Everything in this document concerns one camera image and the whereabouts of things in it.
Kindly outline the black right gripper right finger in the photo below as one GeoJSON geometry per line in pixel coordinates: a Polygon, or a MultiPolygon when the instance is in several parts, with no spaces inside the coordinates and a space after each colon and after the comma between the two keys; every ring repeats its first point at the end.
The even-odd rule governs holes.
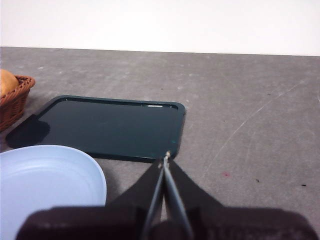
{"type": "Polygon", "coordinates": [[[173,160],[167,151],[163,158],[165,198],[168,216],[188,240],[208,240],[209,230],[204,219],[223,205],[199,187],[173,160]]]}

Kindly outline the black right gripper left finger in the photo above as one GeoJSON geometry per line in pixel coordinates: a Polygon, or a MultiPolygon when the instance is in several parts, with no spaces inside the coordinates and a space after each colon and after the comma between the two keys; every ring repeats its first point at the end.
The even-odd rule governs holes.
{"type": "Polygon", "coordinates": [[[123,194],[109,203],[115,213],[112,240],[145,240],[151,227],[160,223],[164,193],[163,160],[155,160],[123,194]]]}

